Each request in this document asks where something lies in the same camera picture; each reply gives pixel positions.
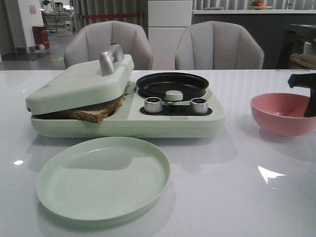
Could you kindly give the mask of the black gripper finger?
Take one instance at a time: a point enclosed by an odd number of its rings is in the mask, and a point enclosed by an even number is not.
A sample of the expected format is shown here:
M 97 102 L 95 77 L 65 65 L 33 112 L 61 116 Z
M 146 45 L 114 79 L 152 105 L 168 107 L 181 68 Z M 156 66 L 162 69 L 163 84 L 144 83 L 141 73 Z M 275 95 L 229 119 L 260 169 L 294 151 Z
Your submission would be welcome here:
M 310 89 L 310 99 L 304 117 L 316 116 L 316 74 L 292 74 L 288 79 L 288 85 L 293 87 L 305 87 Z

